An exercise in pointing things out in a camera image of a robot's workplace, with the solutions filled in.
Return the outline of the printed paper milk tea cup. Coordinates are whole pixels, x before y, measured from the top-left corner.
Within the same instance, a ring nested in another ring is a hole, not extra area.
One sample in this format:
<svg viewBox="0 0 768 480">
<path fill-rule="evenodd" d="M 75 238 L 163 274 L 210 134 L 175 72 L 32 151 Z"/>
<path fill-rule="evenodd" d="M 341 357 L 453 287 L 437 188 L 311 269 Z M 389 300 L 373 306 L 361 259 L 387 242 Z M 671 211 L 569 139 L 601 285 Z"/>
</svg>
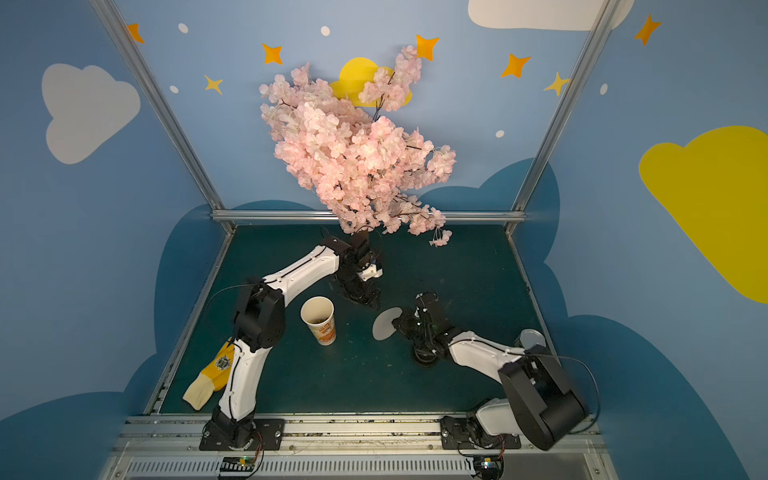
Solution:
<svg viewBox="0 0 768 480">
<path fill-rule="evenodd" d="M 322 346 L 331 345 L 336 340 L 334 314 L 333 302 L 323 296 L 308 299 L 300 310 L 302 321 Z"/>
</svg>

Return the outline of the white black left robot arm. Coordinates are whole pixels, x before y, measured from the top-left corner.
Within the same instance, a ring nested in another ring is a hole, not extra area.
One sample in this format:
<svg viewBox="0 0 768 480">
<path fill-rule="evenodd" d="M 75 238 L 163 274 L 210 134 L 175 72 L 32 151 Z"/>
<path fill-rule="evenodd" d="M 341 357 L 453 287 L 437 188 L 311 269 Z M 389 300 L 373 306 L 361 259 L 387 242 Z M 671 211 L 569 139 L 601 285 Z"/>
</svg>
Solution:
<svg viewBox="0 0 768 480">
<path fill-rule="evenodd" d="M 285 268 L 266 275 L 239 294 L 232 344 L 234 358 L 228 382 L 202 430 L 202 451 L 277 450 L 284 422 L 257 419 L 257 389 L 272 348 L 286 328 L 286 308 L 318 281 L 334 278 L 345 298 L 377 308 L 380 290 L 373 283 L 383 274 L 371 249 L 369 234 L 340 239 L 329 236 Z"/>
</svg>

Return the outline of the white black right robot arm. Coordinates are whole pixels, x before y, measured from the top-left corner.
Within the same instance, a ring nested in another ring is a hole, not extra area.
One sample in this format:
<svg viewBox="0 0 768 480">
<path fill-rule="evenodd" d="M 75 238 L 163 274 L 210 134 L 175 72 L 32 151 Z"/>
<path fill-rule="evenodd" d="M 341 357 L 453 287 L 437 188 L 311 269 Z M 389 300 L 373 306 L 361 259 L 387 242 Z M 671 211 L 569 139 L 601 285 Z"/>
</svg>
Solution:
<svg viewBox="0 0 768 480">
<path fill-rule="evenodd" d="M 505 346 L 463 330 L 447 320 L 431 293 L 418 295 L 416 306 L 404 310 L 392 326 L 411 342 L 418 364 L 450 360 L 502 386 L 504 400 L 489 400 L 473 413 L 489 436 L 522 435 L 546 451 L 575 433 L 589 415 L 587 402 L 546 346 Z"/>
</svg>

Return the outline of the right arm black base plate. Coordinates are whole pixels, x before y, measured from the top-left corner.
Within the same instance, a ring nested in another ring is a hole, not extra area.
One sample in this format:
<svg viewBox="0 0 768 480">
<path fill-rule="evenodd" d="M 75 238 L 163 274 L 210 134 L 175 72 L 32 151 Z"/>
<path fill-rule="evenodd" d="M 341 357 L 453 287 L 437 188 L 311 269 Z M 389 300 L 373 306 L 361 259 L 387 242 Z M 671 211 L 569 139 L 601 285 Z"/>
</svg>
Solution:
<svg viewBox="0 0 768 480">
<path fill-rule="evenodd" d="M 520 449 L 518 435 L 487 433 L 475 418 L 444 416 L 439 420 L 440 440 L 444 450 Z"/>
</svg>

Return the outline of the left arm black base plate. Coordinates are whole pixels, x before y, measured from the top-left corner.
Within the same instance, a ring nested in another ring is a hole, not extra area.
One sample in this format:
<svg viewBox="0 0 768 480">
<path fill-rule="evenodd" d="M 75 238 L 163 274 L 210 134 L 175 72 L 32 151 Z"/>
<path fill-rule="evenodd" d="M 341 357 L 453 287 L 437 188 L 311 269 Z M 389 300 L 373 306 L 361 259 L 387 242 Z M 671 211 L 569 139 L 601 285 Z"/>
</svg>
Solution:
<svg viewBox="0 0 768 480">
<path fill-rule="evenodd" d="M 283 419 L 245 418 L 238 422 L 228 418 L 210 420 L 203 428 L 199 450 L 277 451 L 281 446 L 284 428 Z"/>
</svg>

